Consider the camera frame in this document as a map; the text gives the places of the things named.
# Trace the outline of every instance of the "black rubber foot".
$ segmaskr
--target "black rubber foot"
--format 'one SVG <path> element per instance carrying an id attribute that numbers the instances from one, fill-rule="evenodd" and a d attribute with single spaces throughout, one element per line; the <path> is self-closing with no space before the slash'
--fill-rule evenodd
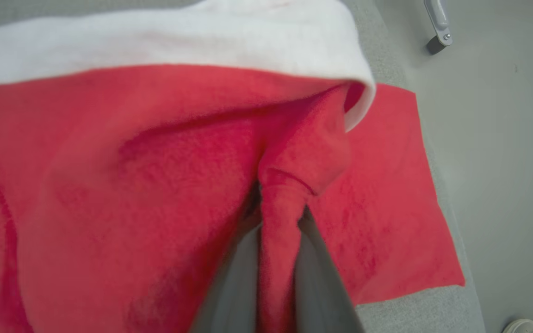
<path id="1" fill-rule="evenodd" d="M 431 40 L 429 40 L 429 42 L 427 43 L 427 50 L 432 55 L 435 55 L 444 48 L 446 48 L 446 46 L 441 44 L 440 39 L 437 38 L 437 36 L 431 38 Z"/>

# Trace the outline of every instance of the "gray floor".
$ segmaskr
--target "gray floor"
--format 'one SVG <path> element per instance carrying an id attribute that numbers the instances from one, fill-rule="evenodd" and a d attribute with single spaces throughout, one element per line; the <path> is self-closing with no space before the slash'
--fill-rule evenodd
<path id="1" fill-rule="evenodd" d="M 533 1 L 447 0 L 454 44 L 422 0 L 378 0 L 435 143 L 488 333 L 533 319 Z"/>

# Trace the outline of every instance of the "red garment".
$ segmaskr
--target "red garment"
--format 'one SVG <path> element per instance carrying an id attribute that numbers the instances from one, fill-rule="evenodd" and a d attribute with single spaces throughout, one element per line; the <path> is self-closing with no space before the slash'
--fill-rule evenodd
<path id="1" fill-rule="evenodd" d="M 413 93 L 213 66 L 0 85 L 0 332 L 186 332 L 262 184 L 260 326 L 289 332 L 309 203 L 357 303 L 463 285 Z"/>

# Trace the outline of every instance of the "red towel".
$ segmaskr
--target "red towel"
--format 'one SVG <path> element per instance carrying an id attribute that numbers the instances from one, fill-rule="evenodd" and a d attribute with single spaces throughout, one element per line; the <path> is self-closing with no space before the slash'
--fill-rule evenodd
<path id="1" fill-rule="evenodd" d="M 465 280 L 413 93 L 213 66 L 0 85 L 0 332 L 186 332 L 255 179 L 260 326 L 292 331 L 309 203 L 355 304 Z"/>

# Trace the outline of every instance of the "white trim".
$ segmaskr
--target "white trim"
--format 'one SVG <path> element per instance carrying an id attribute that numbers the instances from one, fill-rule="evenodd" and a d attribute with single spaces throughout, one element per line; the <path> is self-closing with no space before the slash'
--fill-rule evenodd
<path id="1" fill-rule="evenodd" d="M 216 65 L 375 84 L 350 12 L 337 0 L 206 0 L 182 9 L 41 18 L 0 27 L 0 84 L 95 68 Z"/>

